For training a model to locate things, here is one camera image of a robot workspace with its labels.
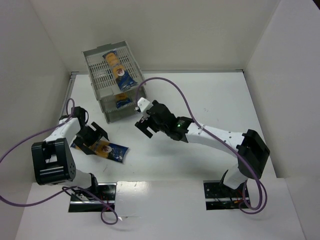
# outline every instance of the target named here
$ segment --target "dish rack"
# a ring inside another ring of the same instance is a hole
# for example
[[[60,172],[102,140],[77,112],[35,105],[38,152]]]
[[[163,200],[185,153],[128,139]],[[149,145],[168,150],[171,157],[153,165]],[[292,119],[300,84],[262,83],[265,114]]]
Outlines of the dish rack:
[[[133,86],[126,91],[121,91],[119,89],[111,69],[102,57],[105,53],[114,49],[116,49],[116,55],[122,65],[126,68],[133,80],[137,82],[136,86]],[[99,46],[96,49],[84,51],[83,55],[89,71],[95,98],[99,102],[106,122],[112,123],[135,114],[136,88],[145,78],[127,41]],[[126,93],[132,102],[117,108],[115,95],[121,93]],[[147,97],[144,86],[140,87],[139,96],[144,98]]]

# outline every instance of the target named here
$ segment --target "white wall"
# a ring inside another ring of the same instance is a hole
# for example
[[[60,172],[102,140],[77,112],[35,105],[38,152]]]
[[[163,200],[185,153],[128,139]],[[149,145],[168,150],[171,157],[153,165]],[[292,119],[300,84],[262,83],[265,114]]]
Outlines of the white wall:
[[[0,155],[57,122],[69,74],[28,0],[0,1]],[[30,140],[0,165],[0,194],[25,203],[34,182]],[[1,239],[15,239],[24,209],[0,202]]]
[[[128,40],[143,70],[243,69],[279,0],[30,0],[69,71]]]
[[[282,0],[245,78],[279,177],[320,176],[320,11]]]

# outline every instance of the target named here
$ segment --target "white table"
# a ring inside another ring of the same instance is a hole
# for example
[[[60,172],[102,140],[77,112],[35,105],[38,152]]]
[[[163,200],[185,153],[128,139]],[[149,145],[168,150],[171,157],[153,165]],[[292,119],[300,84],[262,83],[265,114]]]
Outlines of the white table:
[[[161,73],[185,93],[195,117],[202,123],[237,132],[254,129],[262,136],[244,79],[235,73]],[[148,99],[165,104],[176,116],[189,116],[179,93],[161,80],[145,86]],[[206,211],[204,180],[219,180],[237,161],[210,147],[176,142],[163,133],[147,138],[134,127],[135,115],[107,124],[87,75],[78,75],[72,91],[76,105],[89,113],[112,143],[130,148],[124,164],[73,149],[76,167],[93,173],[99,182],[118,182],[115,210],[124,217],[106,226],[96,212],[68,213],[69,198],[60,195],[50,202],[26,208],[17,233],[24,239],[272,239],[302,240],[304,235],[284,179],[276,178],[268,160],[262,181],[269,201],[266,209],[247,216],[239,210]],[[41,200],[60,188],[33,184],[28,203]],[[248,189],[257,202],[255,183]]]

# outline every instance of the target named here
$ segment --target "purple cable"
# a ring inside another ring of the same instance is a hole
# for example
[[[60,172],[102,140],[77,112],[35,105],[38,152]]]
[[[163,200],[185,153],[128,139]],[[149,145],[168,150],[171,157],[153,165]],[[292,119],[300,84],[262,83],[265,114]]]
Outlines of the purple cable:
[[[191,112],[191,109],[190,109],[190,106],[189,106],[189,103],[184,95],[184,93],[181,91],[181,89],[171,80],[167,79],[167,78],[164,78],[164,77],[150,77],[150,78],[147,78],[146,80],[142,81],[137,89],[136,89],[136,93],[135,93],[135,102],[136,104],[138,105],[138,95],[139,95],[139,89],[140,87],[145,84],[146,82],[148,81],[151,81],[151,80],[155,80],[155,79],[158,79],[158,80],[163,80],[163,81],[166,81],[170,84],[172,84],[177,90],[178,92],[181,94],[183,100],[184,100],[184,103],[186,105],[186,108],[188,109],[188,112],[192,118],[192,120],[194,121],[194,123],[199,127],[199,128],[202,128],[202,126],[200,125],[200,123],[198,123],[198,121],[196,120],[195,116],[193,115],[193,113]],[[207,134],[209,134],[211,137],[213,137],[214,139],[216,139],[218,142],[220,142],[221,144],[223,144],[224,146],[226,146],[231,152],[233,152],[237,157],[238,159],[240,159],[240,161],[245,165],[245,167],[249,170],[249,172],[251,173],[251,175],[253,176],[256,184],[257,184],[257,187],[258,187],[258,191],[259,191],[259,202],[258,202],[258,205],[256,207],[253,207],[251,206],[248,201],[246,200],[246,198],[244,197],[243,198],[243,202],[245,203],[245,205],[251,209],[251,210],[257,210],[255,212],[246,212],[244,210],[242,210],[241,208],[241,204],[239,205],[239,208],[242,212],[246,213],[246,214],[257,214],[259,212],[261,212],[266,204],[267,204],[267,199],[268,199],[268,196],[267,196],[267,191],[266,191],[266,188],[265,186],[259,181],[259,178],[257,176],[257,174],[255,173],[255,171],[251,168],[251,166],[248,164],[248,162],[237,152],[235,151],[231,146],[229,146],[227,143],[225,143],[223,140],[221,140],[219,137],[217,137],[216,135],[214,135],[212,132],[208,131],[207,129],[203,128],[203,131]],[[244,186],[243,186],[243,196],[245,196],[245,189],[246,189],[246,186],[247,186],[247,181],[244,183]],[[265,202],[262,206],[262,201],[263,201],[263,194],[262,194],[262,188],[264,190],[264,195],[265,195]]]
[[[74,101],[72,98],[69,98],[69,99],[67,100],[67,102],[66,102],[66,109],[65,109],[66,114],[68,115],[68,105],[69,105],[69,102],[70,102],[70,101],[72,102],[71,114],[68,116],[68,118],[67,118],[63,123],[60,123],[60,124],[58,124],[57,126],[54,126],[54,127],[50,127],[50,128],[48,128],[48,129],[46,129],[46,130],[37,132],[37,133],[35,133],[35,134],[31,135],[31,136],[28,136],[28,137],[26,137],[25,139],[21,140],[20,142],[18,142],[17,144],[15,144],[13,147],[11,147],[8,151],[6,151],[6,152],[0,157],[0,164],[1,164],[1,162],[5,159],[5,157],[6,157],[9,153],[11,153],[16,147],[20,146],[21,144],[25,143],[26,141],[28,141],[28,140],[30,140],[30,139],[38,136],[38,135],[41,135],[41,134],[43,134],[43,133],[52,131],[52,130],[54,130],[54,129],[56,129],[56,128],[61,127],[61,126],[64,125],[65,123],[69,122],[69,120],[72,118],[72,116],[73,116],[74,113],[75,113],[75,101]],[[91,192],[89,192],[89,191],[87,191],[87,190],[85,190],[85,189],[83,189],[83,188],[81,188],[81,187],[76,187],[76,186],[66,187],[66,188],[64,188],[63,190],[55,193],[54,195],[47,197],[46,199],[43,199],[43,200],[37,201],[37,202],[33,202],[33,203],[28,203],[28,204],[20,204],[20,203],[11,202],[11,201],[5,199],[5,198],[4,198],[3,196],[1,196],[1,195],[0,195],[0,200],[1,200],[2,202],[4,202],[4,203],[6,203],[6,204],[8,204],[8,205],[11,205],[11,206],[14,206],[14,207],[21,207],[21,208],[24,208],[24,207],[33,207],[33,206],[42,204],[42,203],[44,203],[44,202],[46,202],[46,201],[48,201],[48,200],[50,200],[50,199],[53,199],[54,197],[56,197],[56,196],[58,196],[58,195],[60,195],[60,194],[62,194],[62,193],[66,193],[67,190],[74,189],[74,188],[78,188],[78,189],[84,191],[85,193],[91,195],[92,197],[94,197],[96,200],[98,200],[99,202],[101,202],[101,203],[105,206],[105,208],[101,211],[101,220],[102,220],[105,224],[107,224],[107,225],[114,225],[114,224],[116,224],[116,223],[118,222],[118,215],[117,215],[117,213],[115,212],[115,210],[114,210],[112,207],[110,207],[107,203],[105,203],[105,202],[103,202],[102,200],[100,200],[98,197],[96,197],[95,195],[93,195]],[[115,222],[109,223],[109,222],[107,222],[107,221],[105,221],[105,220],[103,219],[103,212],[105,212],[105,210],[106,210],[107,208],[110,209],[110,210],[114,213],[115,218],[116,218]]]

